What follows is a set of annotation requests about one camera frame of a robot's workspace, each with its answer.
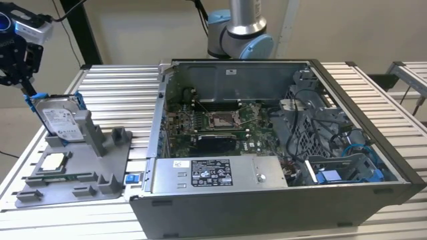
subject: blue latch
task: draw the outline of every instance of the blue latch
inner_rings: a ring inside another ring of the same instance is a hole
[[[125,184],[137,184],[140,182],[140,175],[137,174],[128,174],[125,176],[124,183]]]

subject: power supply label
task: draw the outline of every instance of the power supply label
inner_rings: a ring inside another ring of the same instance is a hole
[[[192,160],[190,185],[193,187],[232,186],[229,159]]]

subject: metal frame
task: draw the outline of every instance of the metal frame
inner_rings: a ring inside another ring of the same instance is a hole
[[[385,136],[417,175],[427,181],[427,129],[411,114],[387,96],[373,81],[355,66],[343,62],[323,63],[328,73],[348,93],[375,127]],[[145,169],[146,139],[157,91],[157,66],[92,66],[78,72],[66,93],[78,91],[89,101],[88,109],[97,112],[104,131],[113,125],[124,125],[133,132],[132,150],[126,173]],[[30,173],[45,148],[40,129],[21,158],[0,185],[0,239],[24,239],[60,234],[78,239],[144,239],[144,231],[136,220],[129,196],[140,191],[138,184],[128,184],[120,198],[80,202],[48,207],[14,209],[12,193],[22,188],[21,177]],[[404,240],[427,236],[427,189],[404,204],[384,207],[359,227],[295,231],[257,235],[260,240],[357,239]]]
[[[80,0],[58,0],[58,2],[64,10],[64,13],[66,13],[72,9],[72,7],[80,2]],[[84,4],[74,8],[66,20],[69,23],[74,41],[78,45],[84,63],[89,65],[102,64],[98,46],[93,37],[93,32]]]
[[[427,62],[395,61],[387,74],[395,74],[423,97],[427,97]]]

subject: black pole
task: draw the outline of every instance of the black pole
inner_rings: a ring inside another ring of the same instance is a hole
[[[60,5],[66,13],[80,0],[58,0]],[[84,63],[86,65],[101,65],[102,59],[96,45],[92,28],[86,16],[84,4],[72,10],[66,17],[70,31],[78,45]]]

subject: rectangular label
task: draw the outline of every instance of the rectangular label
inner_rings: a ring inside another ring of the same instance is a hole
[[[189,161],[173,161],[173,168],[189,168]]]
[[[192,160],[190,185],[193,187],[232,186],[229,159]]]
[[[237,69],[226,69],[225,70],[225,75],[236,75],[237,74]]]
[[[70,111],[65,108],[45,108],[42,114],[50,126],[50,131],[66,141],[82,140],[81,131]]]

